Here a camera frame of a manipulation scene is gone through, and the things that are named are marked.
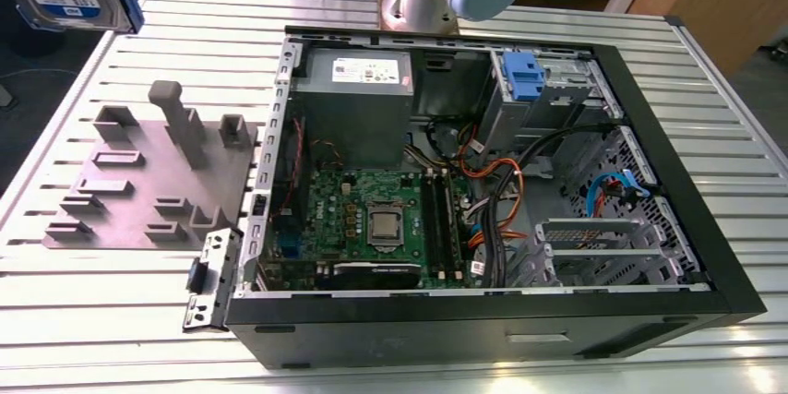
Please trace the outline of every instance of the aluminum table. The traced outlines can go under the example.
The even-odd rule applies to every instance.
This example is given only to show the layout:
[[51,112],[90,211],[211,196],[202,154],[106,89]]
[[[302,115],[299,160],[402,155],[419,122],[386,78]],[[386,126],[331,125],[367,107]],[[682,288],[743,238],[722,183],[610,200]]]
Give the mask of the aluminum table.
[[0,388],[102,392],[777,392],[788,390],[788,163],[693,37],[663,18],[511,8],[462,33],[621,48],[769,313],[623,360],[267,371],[231,334],[185,335],[193,252],[42,244],[106,104],[138,118],[158,79],[203,120],[262,123],[287,24],[378,27],[378,0],[141,0],[107,33],[0,200]]

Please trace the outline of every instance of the ram slot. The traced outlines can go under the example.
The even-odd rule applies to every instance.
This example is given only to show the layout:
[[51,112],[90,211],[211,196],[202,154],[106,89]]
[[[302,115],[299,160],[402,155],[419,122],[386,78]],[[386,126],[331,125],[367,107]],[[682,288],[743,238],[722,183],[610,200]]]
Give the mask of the ram slot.
[[438,277],[439,271],[443,270],[441,249],[442,241],[439,238],[438,227],[439,215],[435,204],[434,178],[426,176],[422,179],[422,222],[425,224],[427,268],[430,270],[430,277]]
[[451,196],[449,195],[449,187],[446,180],[442,176],[435,178],[435,199],[438,207],[438,222],[439,222],[439,233],[442,237],[442,263],[443,270],[447,274],[455,274],[455,253],[453,248],[455,246],[453,235],[453,211],[454,208]]

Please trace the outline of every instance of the cpu socket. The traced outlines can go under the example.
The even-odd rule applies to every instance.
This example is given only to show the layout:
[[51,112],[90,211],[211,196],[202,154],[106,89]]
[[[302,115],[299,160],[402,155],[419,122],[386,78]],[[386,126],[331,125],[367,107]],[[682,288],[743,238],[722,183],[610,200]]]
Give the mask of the cpu socket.
[[367,244],[381,253],[393,253],[406,244],[402,206],[385,202],[367,205]]

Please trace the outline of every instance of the metal bracket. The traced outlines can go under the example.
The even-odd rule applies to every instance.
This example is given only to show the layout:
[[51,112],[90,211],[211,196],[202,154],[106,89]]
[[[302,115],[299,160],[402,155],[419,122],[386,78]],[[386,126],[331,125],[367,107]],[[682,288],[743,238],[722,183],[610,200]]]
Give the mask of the metal bracket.
[[202,255],[189,271],[190,291],[185,332],[227,332],[225,317],[234,292],[242,233],[234,228],[210,232]]

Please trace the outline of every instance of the green motherboard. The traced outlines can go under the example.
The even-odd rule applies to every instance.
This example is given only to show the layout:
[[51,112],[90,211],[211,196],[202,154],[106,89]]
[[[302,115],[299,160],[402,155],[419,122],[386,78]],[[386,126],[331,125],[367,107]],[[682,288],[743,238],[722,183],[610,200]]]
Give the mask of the green motherboard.
[[457,218],[467,190],[449,174],[314,172],[307,227],[298,238],[279,236],[285,289],[313,290],[314,267],[339,262],[417,264],[418,288],[467,287],[458,220],[437,221]]

